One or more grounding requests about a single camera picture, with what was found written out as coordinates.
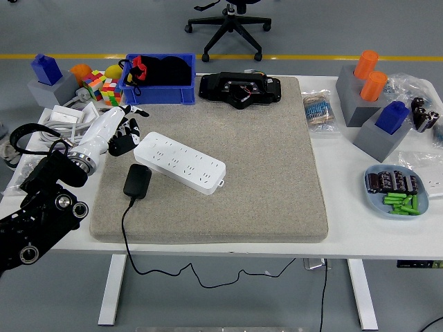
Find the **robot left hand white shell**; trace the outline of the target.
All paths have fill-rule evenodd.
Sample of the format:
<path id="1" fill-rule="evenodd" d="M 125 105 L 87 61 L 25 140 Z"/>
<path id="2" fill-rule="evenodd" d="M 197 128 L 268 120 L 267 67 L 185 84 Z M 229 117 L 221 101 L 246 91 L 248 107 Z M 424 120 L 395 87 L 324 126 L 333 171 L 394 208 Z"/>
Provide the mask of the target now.
<path id="1" fill-rule="evenodd" d="M 128 119 L 127 114 L 134 113 L 144 118 L 149 113 L 139 107 L 125 105 L 105 111 L 83 135 L 79 145 L 69 152 L 85 156 L 100 155 L 108 151 L 112 156 L 121 156 L 133 150 L 140 142 L 140 130 L 135 118 Z"/>

